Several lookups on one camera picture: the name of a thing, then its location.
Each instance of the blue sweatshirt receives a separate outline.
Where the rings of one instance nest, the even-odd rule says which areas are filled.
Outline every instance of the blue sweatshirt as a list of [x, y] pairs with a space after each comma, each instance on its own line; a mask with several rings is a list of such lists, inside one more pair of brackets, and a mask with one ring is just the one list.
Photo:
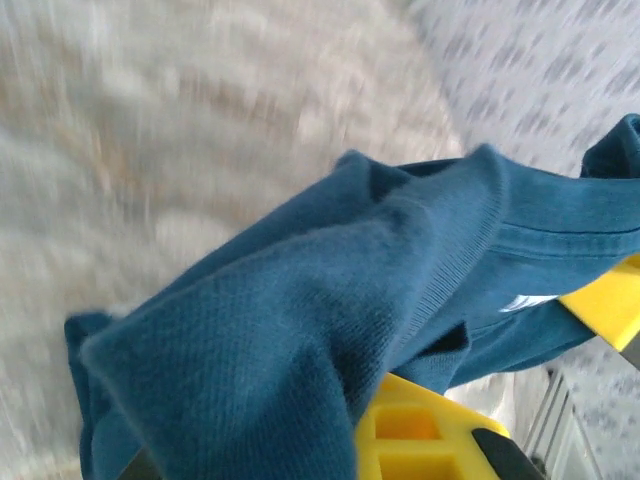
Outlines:
[[386, 372], [443, 392], [586, 341], [553, 298], [640, 250], [639, 133], [625, 117], [581, 179], [486, 145], [350, 152], [126, 318], [70, 318], [85, 479], [144, 445], [168, 480], [353, 480]]

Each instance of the clothing tag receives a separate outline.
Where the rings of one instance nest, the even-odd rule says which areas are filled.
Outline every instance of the clothing tag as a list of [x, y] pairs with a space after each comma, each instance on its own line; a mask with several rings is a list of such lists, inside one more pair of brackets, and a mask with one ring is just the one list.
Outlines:
[[555, 300], [560, 295], [518, 295], [513, 302], [500, 310], [502, 313], [515, 312], [527, 307], [535, 307], [542, 303]]

